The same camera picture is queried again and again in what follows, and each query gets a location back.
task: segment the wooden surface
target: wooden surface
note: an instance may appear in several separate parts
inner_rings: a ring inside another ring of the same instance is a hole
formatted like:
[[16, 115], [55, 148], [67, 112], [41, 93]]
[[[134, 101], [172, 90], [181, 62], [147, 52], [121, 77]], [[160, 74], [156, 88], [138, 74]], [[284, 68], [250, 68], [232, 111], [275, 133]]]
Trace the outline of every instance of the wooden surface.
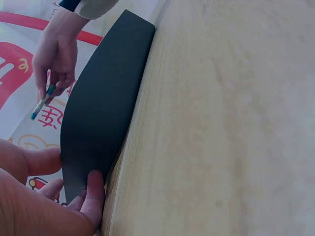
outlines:
[[315, 2], [170, 0], [104, 236], [313, 236]]

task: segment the red stripe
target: red stripe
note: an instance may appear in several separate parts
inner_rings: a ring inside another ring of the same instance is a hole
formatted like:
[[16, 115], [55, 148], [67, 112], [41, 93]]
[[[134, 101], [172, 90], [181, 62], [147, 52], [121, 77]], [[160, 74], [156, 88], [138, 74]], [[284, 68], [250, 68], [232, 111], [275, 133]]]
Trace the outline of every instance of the red stripe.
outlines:
[[[0, 11], [0, 22], [15, 24], [37, 30], [44, 30], [48, 24], [48, 21], [43, 19], [4, 11]], [[98, 45], [102, 39], [103, 38], [101, 36], [86, 31], [81, 31], [78, 35], [78, 40], [93, 45]]]

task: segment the chinese character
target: chinese character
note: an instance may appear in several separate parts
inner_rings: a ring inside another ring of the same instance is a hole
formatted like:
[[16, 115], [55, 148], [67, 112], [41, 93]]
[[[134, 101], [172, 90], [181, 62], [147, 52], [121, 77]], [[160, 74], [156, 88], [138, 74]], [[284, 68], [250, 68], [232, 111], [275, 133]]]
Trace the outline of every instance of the chinese character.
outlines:
[[66, 93], [68, 93], [68, 97], [70, 97], [70, 94], [72, 92], [72, 88], [73, 88], [75, 82], [76, 82], [76, 80], [70, 85], [69, 89], [66, 91]]
[[38, 119], [39, 122], [44, 123], [43, 127], [45, 126], [52, 126], [54, 129], [57, 129], [56, 125], [54, 125], [54, 119], [57, 118], [57, 123], [61, 124], [61, 119], [63, 117], [63, 113], [62, 111], [60, 111], [59, 109], [52, 107], [52, 106], [47, 106], [47, 110], [43, 110], [44, 113], [41, 115], [42, 117], [44, 117], [45, 119]]

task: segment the hand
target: hand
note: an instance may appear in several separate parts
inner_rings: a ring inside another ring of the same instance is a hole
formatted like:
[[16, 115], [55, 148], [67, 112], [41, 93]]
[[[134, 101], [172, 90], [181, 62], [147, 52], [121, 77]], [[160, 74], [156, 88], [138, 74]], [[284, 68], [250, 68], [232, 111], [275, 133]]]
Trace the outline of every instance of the hand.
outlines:
[[56, 85], [52, 98], [61, 95], [74, 82], [78, 54], [76, 37], [87, 22], [88, 19], [60, 8], [43, 31], [32, 60], [38, 100], [46, 94], [48, 70], [50, 84]]
[[90, 172], [87, 191], [67, 207], [54, 202], [62, 179], [49, 182], [38, 192], [25, 187], [28, 176], [49, 175], [60, 168], [58, 148], [30, 151], [0, 139], [1, 235], [92, 236], [96, 232], [105, 197], [100, 172]]

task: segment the gray sleeve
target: gray sleeve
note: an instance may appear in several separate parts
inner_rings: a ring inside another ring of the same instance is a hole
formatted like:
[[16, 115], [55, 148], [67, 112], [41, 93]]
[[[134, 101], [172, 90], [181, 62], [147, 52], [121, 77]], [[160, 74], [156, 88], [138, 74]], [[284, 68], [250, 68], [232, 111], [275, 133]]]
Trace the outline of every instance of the gray sleeve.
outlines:
[[83, 18], [94, 20], [109, 11], [118, 0], [81, 0], [74, 12]]

